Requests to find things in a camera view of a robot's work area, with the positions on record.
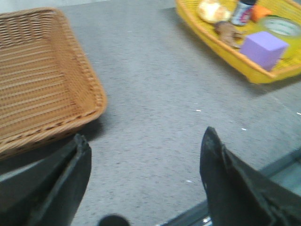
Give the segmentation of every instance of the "bottle label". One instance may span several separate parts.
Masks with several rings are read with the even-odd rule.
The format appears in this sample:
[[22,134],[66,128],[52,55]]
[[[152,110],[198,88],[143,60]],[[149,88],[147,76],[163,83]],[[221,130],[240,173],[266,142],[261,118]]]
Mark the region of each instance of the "bottle label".
[[246,5],[239,1],[237,3],[237,7],[235,9],[231,22],[234,25],[245,25],[251,17],[252,8],[253,5]]

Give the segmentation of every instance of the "gray carpet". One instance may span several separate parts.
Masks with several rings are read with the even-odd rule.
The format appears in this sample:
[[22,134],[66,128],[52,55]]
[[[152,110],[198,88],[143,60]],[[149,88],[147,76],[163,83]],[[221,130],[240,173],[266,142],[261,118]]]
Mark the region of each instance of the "gray carpet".
[[209,125],[256,169],[301,145],[301,77],[250,84],[188,29],[173,0],[62,10],[109,101],[82,130],[93,168],[73,226],[109,213],[154,226],[203,201],[199,148]]

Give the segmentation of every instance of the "wicker basket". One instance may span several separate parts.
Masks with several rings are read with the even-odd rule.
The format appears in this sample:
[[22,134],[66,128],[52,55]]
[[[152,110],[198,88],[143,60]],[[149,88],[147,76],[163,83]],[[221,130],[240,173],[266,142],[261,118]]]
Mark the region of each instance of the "wicker basket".
[[[268,72],[259,65],[249,60],[223,42],[218,40],[217,34],[211,24],[202,21],[196,9],[200,0],[176,0],[177,12],[190,28],[220,57],[231,66],[244,74],[252,83],[270,83],[301,73],[301,49],[297,50],[294,57],[280,60],[279,63]],[[220,3],[230,10],[234,10],[236,0],[220,0]],[[274,15],[291,19],[301,24],[301,6],[292,0],[258,0],[257,4],[269,8]],[[249,22],[246,26],[237,27],[245,31],[246,35],[252,32],[254,23]]]
[[106,104],[61,11],[0,15],[0,159],[76,132]]

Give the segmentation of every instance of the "purple foam cube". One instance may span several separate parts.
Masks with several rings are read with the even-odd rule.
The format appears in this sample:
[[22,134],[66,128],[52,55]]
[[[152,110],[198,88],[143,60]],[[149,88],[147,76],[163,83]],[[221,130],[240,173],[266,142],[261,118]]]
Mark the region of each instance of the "purple foam cube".
[[289,45],[268,32],[258,32],[246,37],[240,52],[270,71]]

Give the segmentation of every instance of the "yellow basket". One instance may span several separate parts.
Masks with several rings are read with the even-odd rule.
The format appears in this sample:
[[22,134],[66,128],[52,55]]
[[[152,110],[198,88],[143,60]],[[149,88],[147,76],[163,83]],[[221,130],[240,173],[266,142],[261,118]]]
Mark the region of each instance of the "yellow basket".
[[[228,45],[218,40],[212,24],[201,20],[196,9],[200,0],[176,0],[177,13],[190,26],[190,28],[220,57],[228,64],[244,74],[252,83],[271,83],[301,73],[301,49],[298,49],[294,57],[281,59],[278,64],[268,72],[255,62],[248,59]],[[237,1],[220,0],[220,3],[229,10],[234,10]],[[301,6],[292,0],[259,0],[257,4],[269,8],[274,15],[288,18],[301,24]],[[255,23],[250,21],[246,26],[237,27],[238,30],[246,32],[246,35],[253,31]]]

